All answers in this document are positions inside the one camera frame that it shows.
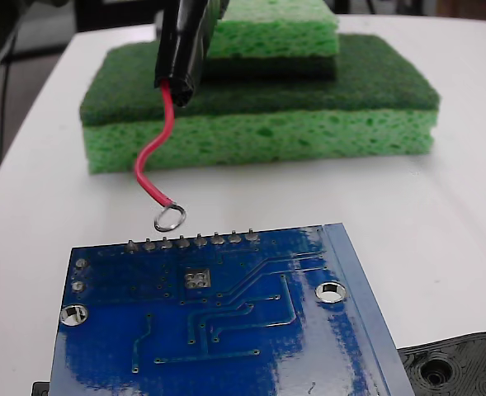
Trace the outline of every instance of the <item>stacked sponges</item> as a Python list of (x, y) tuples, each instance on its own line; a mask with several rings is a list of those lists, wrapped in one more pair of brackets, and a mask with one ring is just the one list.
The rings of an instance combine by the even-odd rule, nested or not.
[[(435, 90), (382, 39), (336, 29), (321, 0), (231, 1), (200, 90), (147, 169), (426, 153)], [(91, 172), (132, 169), (162, 129), (157, 50), (114, 49), (95, 77), (81, 107)]]

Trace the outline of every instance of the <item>white table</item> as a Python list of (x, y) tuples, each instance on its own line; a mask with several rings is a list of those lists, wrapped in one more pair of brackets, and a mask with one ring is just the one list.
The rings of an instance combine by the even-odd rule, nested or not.
[[(397, 347), (486, 331), (486, 22), (346, 16), (442, 96), (432, 154), (154, 172), (192, 236), (343, 222)], [(160, 238), (129, 174), (89, 176), (78, 108), (142, 26), (77, 35), (0, 170), (0, 395), (48, 380), (70, 249)]]

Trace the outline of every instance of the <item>metal pin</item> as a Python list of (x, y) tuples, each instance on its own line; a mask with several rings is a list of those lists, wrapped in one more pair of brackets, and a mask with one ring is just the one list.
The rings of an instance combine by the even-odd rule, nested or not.
[(80, 280), (72, 283), (72, 291), (74, 293), (81, 293), (84, 290), (85, 290), (85, 284), (83, 282), (81, 282)]
[(213, 237), (211, 237), (211, 242), (214, 245), (222, 245), (224, 243), (224, 238), (219, 235), (219, 233), (215, 233)]
[(129, 240), (129, 242), (125, 245), (125, 251), (127, 253), (133, 253), (138, 251), (138, 245), (133, 241)]
[(259, 234), (254, 233), (253, 229), (249, 229), (248, 233), (244, 235), (244, 237), (247, 241), (257, 241), (257, 239), (259, 238)]
[(162, 249), (171, 249), (173, 247), (173, 244), (171, 243), (171, 241), (168, 241), (166, 237), (163, 237), (162, 242), (160, 243), (160, 247)]
[(78, 268), (79, 270), (82, 270), (86, 266), (88, 266), (88, 261), (84, 258), (79, 258), (78, 260), (76, 260), (76, 268)]
[(156, 249), (157, 245), (151, 241), (151, 239), (147, 238), (145, 239), (144, 243), (144, 249), (147, 250), (148, 252), (151, 252), (152, 250)]
[(195, 239), (196, 246), (205, 246), (207, 243), (208, 241), (206, 241), (206, 238), (204, 238), (202, 235), (200, 235), (199, 233), (196, 235), (196, 239)]
[(235, 230), (232, 231), (232, 233), (228, 236), (228, 240), (230, 243), (239, 243), (241, 242), (241, 237), (239, 237), (236, 233)]
[(180, 249), (188, 248), (190, 246), (190, 241), (184, 238), (184, 235), (181, 235), (180, 238), (177, 240), (177, 246)]

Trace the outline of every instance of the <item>printed circuit board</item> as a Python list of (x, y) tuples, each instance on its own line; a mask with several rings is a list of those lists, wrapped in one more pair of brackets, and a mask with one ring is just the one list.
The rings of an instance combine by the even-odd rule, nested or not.
[(50, 396), (413, 394), (340, 224), (78, 247), (61, 308)]

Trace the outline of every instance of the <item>wire ring terminal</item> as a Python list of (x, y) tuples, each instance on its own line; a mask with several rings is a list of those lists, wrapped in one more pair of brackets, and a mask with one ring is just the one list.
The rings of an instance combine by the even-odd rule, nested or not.
[[(162, 220), (162, 217), (169, 210), (176, 210), (180, 212), (180, 218), (176, 223), (168, 225), (167, 227), (163, 227), (162, 225), (160, 225), (160, 220)], [(180, 227), (185, 220), (186, 220), (186, 211), (184, 210), (184, 208), (172, 202), (168, 206), (164, 206), (163, 210), (159, 214), (157, 214), (157, 216), (154, 218), (154, 228), (160, 233), (168, 233), (169, 231), (173, 231), (174, 229)]]

